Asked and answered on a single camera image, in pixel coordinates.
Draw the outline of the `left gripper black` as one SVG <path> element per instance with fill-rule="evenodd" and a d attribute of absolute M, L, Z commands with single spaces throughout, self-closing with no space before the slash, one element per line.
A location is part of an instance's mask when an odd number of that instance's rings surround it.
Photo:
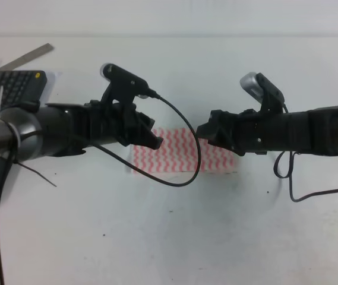
<path fill-rule="evenodd" d="M 80 145 L 89 147 L 90 142 L 123 146 L 137 145 L 158 150 L 163 138 L 152 132 L 154 120 L 136 111 L 136 105 L 125 107 L 121 103 L 102 103 L 92 100 L 84 105 L 73 106 L 73 133 L 83 137 Z"/>

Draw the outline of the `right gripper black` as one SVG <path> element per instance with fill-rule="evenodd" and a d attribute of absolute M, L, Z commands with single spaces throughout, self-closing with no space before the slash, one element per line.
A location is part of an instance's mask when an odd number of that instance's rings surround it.
<path fill-rule="evenodd" d="M 209 144 L 239 156 L 268 151 L 310 151 L 309 120 L 305 112 L 232 114 L 213 110 L 209 121 L 200 125 L 196 134 Z"/>

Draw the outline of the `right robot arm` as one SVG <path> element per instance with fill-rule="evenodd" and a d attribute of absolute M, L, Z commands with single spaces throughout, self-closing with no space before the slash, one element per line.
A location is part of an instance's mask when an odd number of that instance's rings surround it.
<path fill-rule="evenodd" d="M 239 156 L 269 151 L 338 156 L 338 106 L 292 113 L 283 107 L 282 98 L 265 95 L 258 112 L 213 110 L 197 136 Z"/>

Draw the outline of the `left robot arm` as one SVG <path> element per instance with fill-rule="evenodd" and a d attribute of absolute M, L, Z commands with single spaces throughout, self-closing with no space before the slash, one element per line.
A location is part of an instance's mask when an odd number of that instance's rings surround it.
<path fill-rule="evenodd" d="M 133 103 L 22 104 L 0 113 L 0 157 L 11 151 L 20 162 L 78 156 L 89 146 L 115 142 L 157 150 L 163 138 L 153 133 L 153 125 Z"/>

